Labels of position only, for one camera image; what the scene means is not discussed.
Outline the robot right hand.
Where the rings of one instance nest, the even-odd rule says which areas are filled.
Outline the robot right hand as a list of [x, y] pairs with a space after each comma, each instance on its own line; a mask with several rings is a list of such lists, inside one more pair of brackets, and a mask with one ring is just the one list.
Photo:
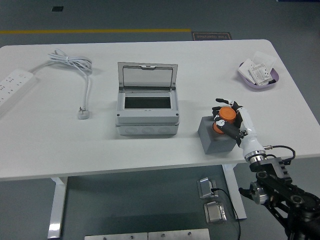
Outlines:
[[247, 162], [254, 163], [264, 160], [266, 151], [258, 141], [257, 132], [247, 109], [233, 100], [223, 98], [215, 100], [226, 106], [212, 108], [212, 128], [234, 139], [238, 147], [242, 149], [243, 157]]

